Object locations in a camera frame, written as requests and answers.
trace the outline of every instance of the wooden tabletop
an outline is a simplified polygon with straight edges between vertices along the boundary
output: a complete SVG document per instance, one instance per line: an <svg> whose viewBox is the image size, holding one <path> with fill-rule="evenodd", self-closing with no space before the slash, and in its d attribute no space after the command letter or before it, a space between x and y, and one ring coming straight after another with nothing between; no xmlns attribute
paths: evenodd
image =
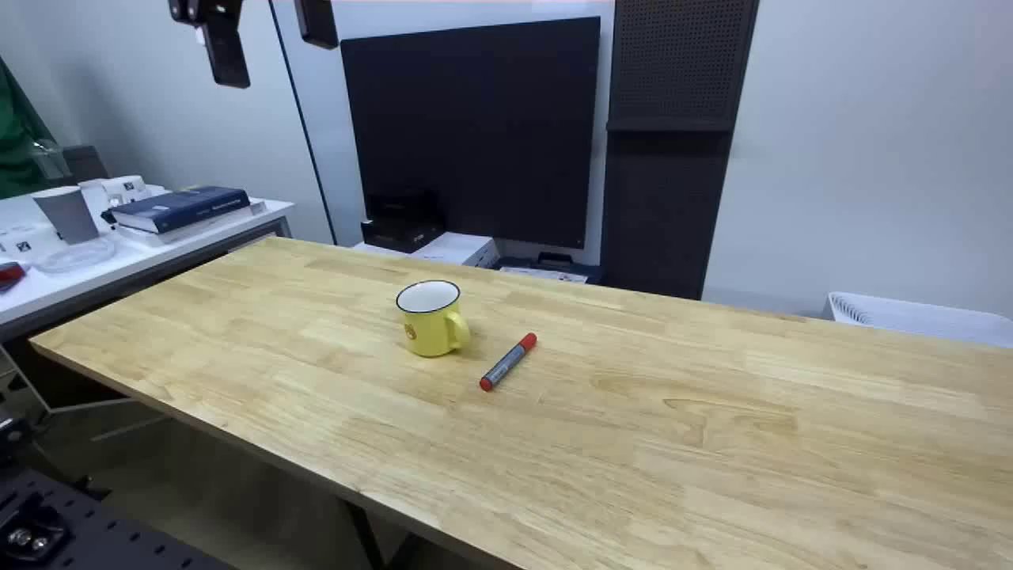
<svg viewBox="0 0 1013 570"><path fill-rule="evenodd" d="M435 275L453 357L393 307ZM1013 351L279 238L36 345L518 567L1013 565Z"/></svg>

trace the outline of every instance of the black cabinet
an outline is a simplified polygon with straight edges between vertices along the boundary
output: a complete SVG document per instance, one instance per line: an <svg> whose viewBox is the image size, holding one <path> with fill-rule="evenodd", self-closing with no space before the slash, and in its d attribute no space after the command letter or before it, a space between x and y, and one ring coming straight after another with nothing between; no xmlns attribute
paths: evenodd
<svg viewBox="0 0 1013 570"><path fill-rule="evenodd" d="M608 284L704 294L756 0L621 0L608 117Z"/></svg>

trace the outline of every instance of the black monitor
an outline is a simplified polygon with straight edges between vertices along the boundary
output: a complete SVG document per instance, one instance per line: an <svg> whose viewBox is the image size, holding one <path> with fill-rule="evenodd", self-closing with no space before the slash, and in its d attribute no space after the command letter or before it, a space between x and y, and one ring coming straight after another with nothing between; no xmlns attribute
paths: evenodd
<svg viewBox="0 0 1013 570"><path fill-rule="evenodd" d="M453 230L582 247L598 35L559 20L344 40L367 206L436 196Z"/></svg>

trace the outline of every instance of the red marker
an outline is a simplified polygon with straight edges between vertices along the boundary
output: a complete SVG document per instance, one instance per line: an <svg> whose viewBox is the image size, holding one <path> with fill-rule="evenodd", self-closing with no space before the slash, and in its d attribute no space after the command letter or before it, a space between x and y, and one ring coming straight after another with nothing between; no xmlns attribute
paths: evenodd
<svg viewBox="0 0 1013 570"><path fill-rule="evenodd" d="M528 351L534 351L534 345L538 345L538 334L534 334L534 331L526 331L526 340L518 340L518 343L479 379L479 386L482 386L485 394L496 388L496 386L505 379L505 374L510 374Z"/></svg>

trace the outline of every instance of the floor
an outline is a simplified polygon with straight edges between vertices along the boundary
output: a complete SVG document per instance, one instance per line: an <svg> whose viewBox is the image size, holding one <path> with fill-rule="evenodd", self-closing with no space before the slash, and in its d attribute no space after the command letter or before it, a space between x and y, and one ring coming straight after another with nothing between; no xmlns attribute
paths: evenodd
<svg viewBox="0 0 1013 570"><path fill-rule="evenodd" d="M50 418L36 454L106 489L104 504L123 517L230 567L367 567L331 493L140 405ZM401 540L401 531L380 518L372 529L386 555ZM407 567L479 570L435 545L418 547Z"/></svg>

